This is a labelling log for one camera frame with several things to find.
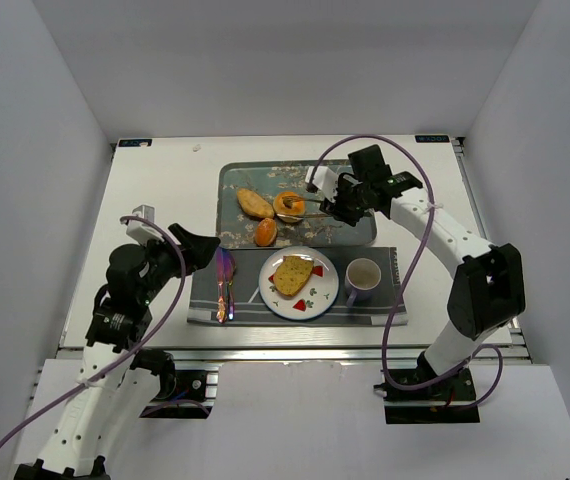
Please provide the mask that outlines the orange ring bagel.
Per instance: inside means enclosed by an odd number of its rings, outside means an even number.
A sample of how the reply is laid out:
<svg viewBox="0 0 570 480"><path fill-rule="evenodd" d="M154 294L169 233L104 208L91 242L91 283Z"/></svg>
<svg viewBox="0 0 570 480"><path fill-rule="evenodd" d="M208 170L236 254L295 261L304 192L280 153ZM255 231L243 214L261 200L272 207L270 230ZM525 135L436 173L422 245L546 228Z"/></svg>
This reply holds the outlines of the orange ring bagel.
<svg viewBox="0 0 570 480"><path fill-rule="evenodd" d="M272 207L276 217L286 223L297 223L305 214L305 201L291 191L283 191L276 195Z"/></svg>

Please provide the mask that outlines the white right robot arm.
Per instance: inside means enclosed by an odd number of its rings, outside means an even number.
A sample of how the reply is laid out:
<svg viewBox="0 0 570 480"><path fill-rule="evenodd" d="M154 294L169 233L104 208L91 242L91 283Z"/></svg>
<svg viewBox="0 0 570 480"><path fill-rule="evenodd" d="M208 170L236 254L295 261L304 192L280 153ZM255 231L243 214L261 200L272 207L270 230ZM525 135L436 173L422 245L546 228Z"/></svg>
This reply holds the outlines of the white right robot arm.
<svg viewBox="0 0 570 480"><path fill-rule="evenodd" d="M351 169L337 174L316 163L305 177L318 191L322 212L355 226L378 212L414 235L415 255L430 251L452 278L448 321L437 339L419 356L414 384L400 384L388 369L385 380L400 391L418 391L458 374L485 340L526 308L522 257L511 245L497 246L473 234L438 206L423 168L395 173L373 144L348 156Z"/></svg>

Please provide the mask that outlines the silver metal tongs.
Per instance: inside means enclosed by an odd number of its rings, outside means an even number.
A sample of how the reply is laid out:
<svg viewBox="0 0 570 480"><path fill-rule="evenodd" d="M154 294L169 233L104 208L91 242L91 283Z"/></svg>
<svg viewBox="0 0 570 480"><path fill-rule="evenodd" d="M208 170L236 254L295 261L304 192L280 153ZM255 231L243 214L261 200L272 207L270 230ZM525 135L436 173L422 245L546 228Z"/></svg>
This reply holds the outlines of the silver metal tongs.
<svg viewBox="0 0 570 480"><path fill-rule="evenodd" d="M318 205L322 205L324 200L319 200L319 199L314 199L314 198L305 198L305 197L301 197L301 196L286 196L283 198L283 205L287 208L291 208L294 206L294 204L296 203L313 203L313 204L318 204ZM312 217L314 216L324 216L324 213L320 213L320 214L310 214ZM310 215L307 214L286 214L286 216L291 216L291 217L309 217Z"/></svg>

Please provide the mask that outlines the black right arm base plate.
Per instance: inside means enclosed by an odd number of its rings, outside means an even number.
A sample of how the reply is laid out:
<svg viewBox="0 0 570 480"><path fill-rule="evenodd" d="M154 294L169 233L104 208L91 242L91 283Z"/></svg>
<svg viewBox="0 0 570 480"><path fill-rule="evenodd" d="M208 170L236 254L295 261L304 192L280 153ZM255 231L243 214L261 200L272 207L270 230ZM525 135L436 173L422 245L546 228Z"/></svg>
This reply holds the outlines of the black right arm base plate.
<svg viewBox="0 0 570 480"><path fill-rule="evenodd" d="M464 368L457 375L422 390L403 391L383 381L373 386L383 399L388 425L476 424L477 406L468 407L477 395L471 372Z"/></svg>

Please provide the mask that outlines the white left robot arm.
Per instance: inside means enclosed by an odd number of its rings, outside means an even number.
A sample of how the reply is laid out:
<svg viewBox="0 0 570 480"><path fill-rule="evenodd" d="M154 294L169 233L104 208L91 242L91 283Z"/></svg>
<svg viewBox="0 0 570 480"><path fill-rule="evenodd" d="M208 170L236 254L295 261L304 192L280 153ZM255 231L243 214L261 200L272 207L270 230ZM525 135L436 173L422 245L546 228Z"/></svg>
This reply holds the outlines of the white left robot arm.
<svg viewBox="0 0 570 480"><path fill-rule="evenodd" d="M158 331L150 305L172 279L186 280L209 265L217 237L178 224L163 232L152 221L122 218L132 243L114 249L97 292L76 387L61 400L62 415L17 479L106 479L127 431L158 395L170 396L170 354L145 348Z"/></svg>

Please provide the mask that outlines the brown bread slice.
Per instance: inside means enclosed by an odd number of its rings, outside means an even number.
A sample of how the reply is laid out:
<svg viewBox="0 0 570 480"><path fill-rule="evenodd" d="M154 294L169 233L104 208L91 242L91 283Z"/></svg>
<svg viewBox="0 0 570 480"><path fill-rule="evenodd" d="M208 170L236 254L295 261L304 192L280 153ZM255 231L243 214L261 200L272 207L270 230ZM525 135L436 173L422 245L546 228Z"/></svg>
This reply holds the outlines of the brown bread slice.
<svg viewBox="0 0 570 480"><path fill-rule="evenodd" d="M314 261L302 256L284 256L271 276L276 291L283 296L293 297L307 284L312 276Z"/></svg>

